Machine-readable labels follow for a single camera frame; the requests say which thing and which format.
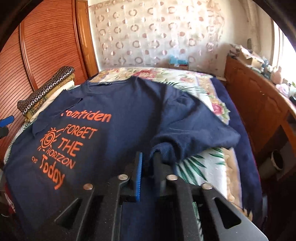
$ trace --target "navy blue t-shirt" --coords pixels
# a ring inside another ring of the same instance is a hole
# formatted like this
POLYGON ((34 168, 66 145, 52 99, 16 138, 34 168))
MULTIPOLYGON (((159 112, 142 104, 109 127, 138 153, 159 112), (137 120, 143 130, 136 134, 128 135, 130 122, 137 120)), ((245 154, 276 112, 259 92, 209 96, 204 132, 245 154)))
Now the navy blue t-shirt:
POLYGON ((123 173, 137 151, 145 167, 157 150, 173 164, 211 147, 233 147, 239 137, 172 86, 138 77, 86 81, 63 91, 16 139, 4 170, 16 213, 34 230, 76 188, 123 173))

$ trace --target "bed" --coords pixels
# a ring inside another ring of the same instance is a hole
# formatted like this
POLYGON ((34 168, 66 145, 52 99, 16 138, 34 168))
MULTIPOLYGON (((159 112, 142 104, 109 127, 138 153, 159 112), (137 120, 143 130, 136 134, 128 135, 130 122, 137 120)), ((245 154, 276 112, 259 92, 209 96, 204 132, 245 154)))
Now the bed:
MULTIPOLYGON (((239 144, 230 150, 212 148, 182 160, 177 174, 195 185, 210 182, 237 209, 256 225, 260 225, 262 192, 250 143, 239 114, 224 86, 211 75, 164 68, 116 68, 101 71, 90 82, 125 80, 135 75, 187 91, 203 101, 220 119, 240 135, 239 144)), ((10 148, 30 122, 24 123, 9 146, 4 163, 9 161, 10 148)))

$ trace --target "cardboard box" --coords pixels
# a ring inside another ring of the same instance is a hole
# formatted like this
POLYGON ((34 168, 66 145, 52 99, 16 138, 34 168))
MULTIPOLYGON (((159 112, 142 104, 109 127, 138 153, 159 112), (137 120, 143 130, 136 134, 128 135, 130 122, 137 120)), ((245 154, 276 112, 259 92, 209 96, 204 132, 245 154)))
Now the cardboard box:
POLYGON ((170 69, 188 70, 189 65, 187 65, 187 64, 170 64, 170 69))
POLYGON ((245 48, 241 47, 238 58, 245 64, 251 65, 254 68, 260 69, 264 61, 255 52, 252 54, 245 48))

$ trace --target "plastic sheet on wall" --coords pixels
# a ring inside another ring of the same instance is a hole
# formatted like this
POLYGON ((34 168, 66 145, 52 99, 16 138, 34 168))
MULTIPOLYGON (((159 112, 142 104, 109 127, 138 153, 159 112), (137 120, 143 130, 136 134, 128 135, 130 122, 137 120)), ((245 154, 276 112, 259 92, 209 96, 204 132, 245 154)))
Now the plastic sheet on wall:
POLYGON ((102 69, 167 67, 175 56, 189 70, 215 73, 224 18, 212 0, 113 0, 89 11, 102 69))

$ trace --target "silver rivet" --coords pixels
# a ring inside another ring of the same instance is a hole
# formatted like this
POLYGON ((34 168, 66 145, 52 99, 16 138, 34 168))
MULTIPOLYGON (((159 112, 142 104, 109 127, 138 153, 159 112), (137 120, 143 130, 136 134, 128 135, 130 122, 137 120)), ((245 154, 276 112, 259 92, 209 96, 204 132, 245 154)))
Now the silver rivet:
POLYGON ((210 189, 213 188, 213 186, 212 186, 212 184, 210 184, 210 183, 203 183, 203 184, 202 184, 202 188, 203 188, 204 190, 210 190, 210 189))
POLYGON ((128 179, 128 175, 121 174, 121 175, 118 176, 118 179, 124 181, 124 180, 128 179))
POLYGON ((87 183, 87 184, 84 184, 83 185, 83 189, 84 190, 91 190, 91 189, 93 189, 93 185, 92 184, 90 184, 90 183, 87 183))
POLYGON ((174 181, 174 180, 177 180, 178 177, 176 175, 174 175, 174 174, 171 174, 171 175, 167 175, 167 179, 169 181, 174 181))

